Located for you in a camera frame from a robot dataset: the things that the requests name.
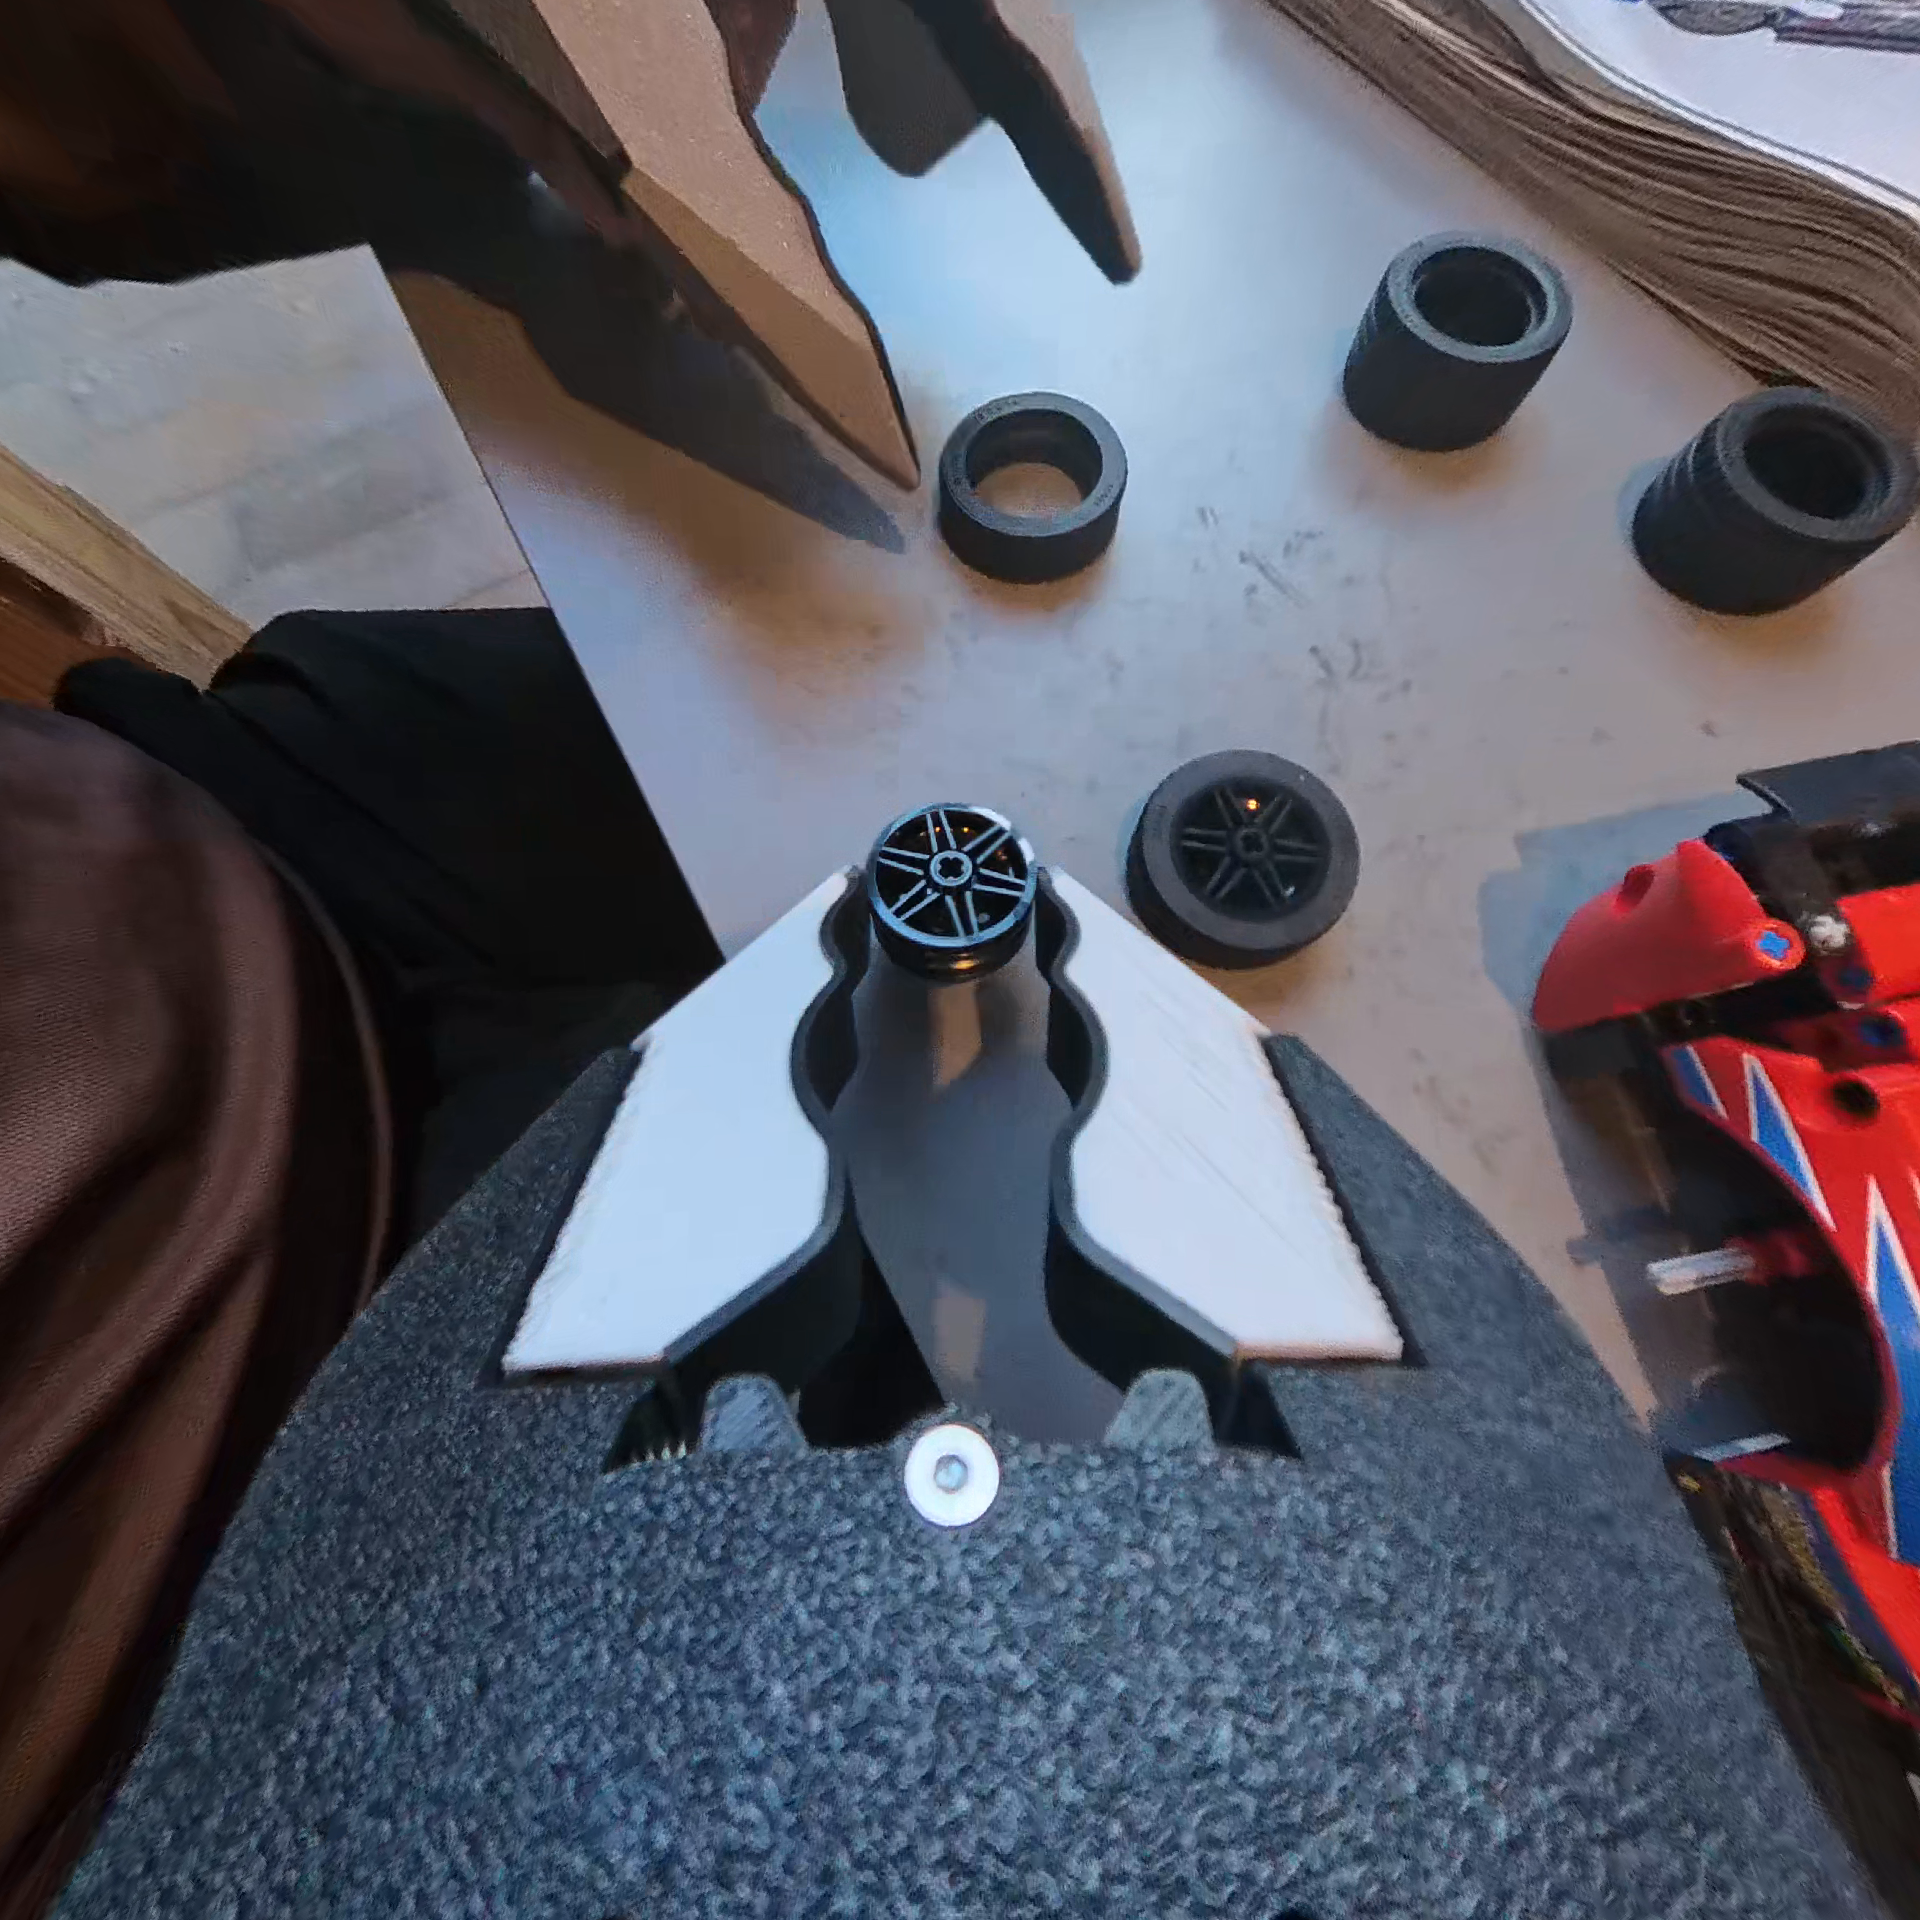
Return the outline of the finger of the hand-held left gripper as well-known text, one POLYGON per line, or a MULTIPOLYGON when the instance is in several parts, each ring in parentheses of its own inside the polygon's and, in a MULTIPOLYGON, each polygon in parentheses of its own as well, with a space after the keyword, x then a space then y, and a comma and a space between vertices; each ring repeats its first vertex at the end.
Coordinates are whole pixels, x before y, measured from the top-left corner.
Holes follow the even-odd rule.
POLYGON ((754 107, 796 4, 538 4, 625 161, 622 195, 671 270, 832 439, 921 477, 877 325, 754 107))
POLYGON ((1139 240, 1063 4, 916 4, 916 19, 1091 263, 1132 281, 1139 240))

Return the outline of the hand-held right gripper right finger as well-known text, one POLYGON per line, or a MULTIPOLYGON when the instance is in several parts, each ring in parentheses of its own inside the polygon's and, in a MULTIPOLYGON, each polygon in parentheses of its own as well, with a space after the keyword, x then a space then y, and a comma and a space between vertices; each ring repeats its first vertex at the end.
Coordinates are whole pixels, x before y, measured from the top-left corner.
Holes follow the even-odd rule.
POLYGON ((1045 1066, 1043 1302, 1129 1393, 1189 1377, 1251 1412, 1273 1363, 1402 1363, 1402 1330, 1281 1084, 1273 1034, 1091 887, 1035 879, 1045 1066))

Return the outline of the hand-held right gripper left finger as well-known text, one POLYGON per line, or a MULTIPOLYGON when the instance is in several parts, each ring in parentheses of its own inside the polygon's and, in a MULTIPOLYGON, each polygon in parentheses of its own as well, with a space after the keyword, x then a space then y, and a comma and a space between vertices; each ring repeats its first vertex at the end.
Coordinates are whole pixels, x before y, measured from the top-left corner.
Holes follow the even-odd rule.
POLYGON ((634 1042, 634 1066, 501 1349, 507 1383, 731 1377, 796 1396, 853 1340, 862 1247, 832 1104, 870 933, 827 873, 634 1042))

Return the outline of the black toy tire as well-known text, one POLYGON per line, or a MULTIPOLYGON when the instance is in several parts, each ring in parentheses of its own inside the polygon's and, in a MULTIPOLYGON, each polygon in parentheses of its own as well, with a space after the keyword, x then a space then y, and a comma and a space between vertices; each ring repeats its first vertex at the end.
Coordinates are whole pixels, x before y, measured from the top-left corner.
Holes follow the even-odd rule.
POLYGON ((1116 542, 1125 452, 1104 414, 1056 393, 1000 395, 966 414, 939 458, 935 523, 963 565, 1004 587, 1081 576, 1116 542), (1073 501, 1049 513, 997 509, 985 483, 1007 468, 1049 468, 1073 501))
POLYGON ((1359 887, 1359 832, 1337 794, 1302 767, 1273 752, 1213 752, 1175 767, 1145 799, 1125 846, 1125 896, 1145 928, 1189 964, 1219 970, 1259 970, 1319 943, 1353 909, 1359 887), (1324 818, 1331 870, 1315 896, 1275 917, 1228 917, 1200 906, 1173 865, 1173 828, 1178 805, 1207 779, 1275 779, 1308 796, 1324 818))
POLYGON ((1385 442, 1466 452, 1516 421, 1569 322, 1569 287, 1547 256, 1501 237, 1436 232, 1385 263, 1340 400, 1385 442))
POLYGON ((1645 576, 1709 615, 1780 615, 1869 561, 1918 513, 1918 452, 1830 393, 1763 388, 1712 415, 1644 490, 1645 576))

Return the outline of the black toy wheel rim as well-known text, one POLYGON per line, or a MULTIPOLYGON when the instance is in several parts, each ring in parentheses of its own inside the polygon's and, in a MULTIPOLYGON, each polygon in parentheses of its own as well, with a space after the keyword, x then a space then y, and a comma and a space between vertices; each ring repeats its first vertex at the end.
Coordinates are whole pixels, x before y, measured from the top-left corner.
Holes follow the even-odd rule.
POLYGON ((1178 805, 1173 865, 1200 906, 1255 923, 1315 896, 1331 870, 1331 842, 1316 808, 1292 788, 1219 778, 1178 805))
POLYGON ((862 896, 879 952, 955 989, 1014 959, 1035 912, 1039 863, 1012 818, 982 805, 921 805, 879 828, 862 896))

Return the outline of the white brick race car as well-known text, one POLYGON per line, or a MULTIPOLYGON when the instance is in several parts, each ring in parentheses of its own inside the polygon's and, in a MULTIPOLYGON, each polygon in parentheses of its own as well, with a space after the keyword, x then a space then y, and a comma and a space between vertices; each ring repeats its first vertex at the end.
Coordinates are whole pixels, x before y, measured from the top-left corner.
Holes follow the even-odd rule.
POLYGON ((1662 1452, 1777 1545, 1800 1616, 1918 1753, 1918 741, 1742 774, 1761 813, 1555 937, 1533 1022, 1662 1174, 1714 1359, 1662 1452))

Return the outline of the instruction booklet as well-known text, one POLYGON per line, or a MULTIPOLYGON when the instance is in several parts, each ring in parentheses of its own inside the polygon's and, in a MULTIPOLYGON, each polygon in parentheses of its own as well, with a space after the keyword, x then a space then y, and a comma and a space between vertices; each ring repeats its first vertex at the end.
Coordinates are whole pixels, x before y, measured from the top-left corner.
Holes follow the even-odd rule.
POLYGON ((1278 4, 1769 382, 1918 433, 1918 4, 1278 4))

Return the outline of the person's left forearm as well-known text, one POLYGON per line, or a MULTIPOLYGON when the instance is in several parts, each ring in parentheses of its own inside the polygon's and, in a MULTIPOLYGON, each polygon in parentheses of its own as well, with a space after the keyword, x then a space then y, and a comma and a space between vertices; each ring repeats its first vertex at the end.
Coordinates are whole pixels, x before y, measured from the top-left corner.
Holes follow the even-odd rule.
POLYGON ((2 263, 184 281, 457 237, 637 246, 451 4, 2 4, 2 263))

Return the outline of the person's brown garment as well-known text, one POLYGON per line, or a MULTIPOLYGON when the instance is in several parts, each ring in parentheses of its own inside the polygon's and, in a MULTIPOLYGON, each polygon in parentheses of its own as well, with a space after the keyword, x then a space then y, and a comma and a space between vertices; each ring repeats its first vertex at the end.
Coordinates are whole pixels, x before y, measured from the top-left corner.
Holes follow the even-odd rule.
POLYGON ((2 705, 2 1915, 384 1277, 716 943, 552 611, 2 705))

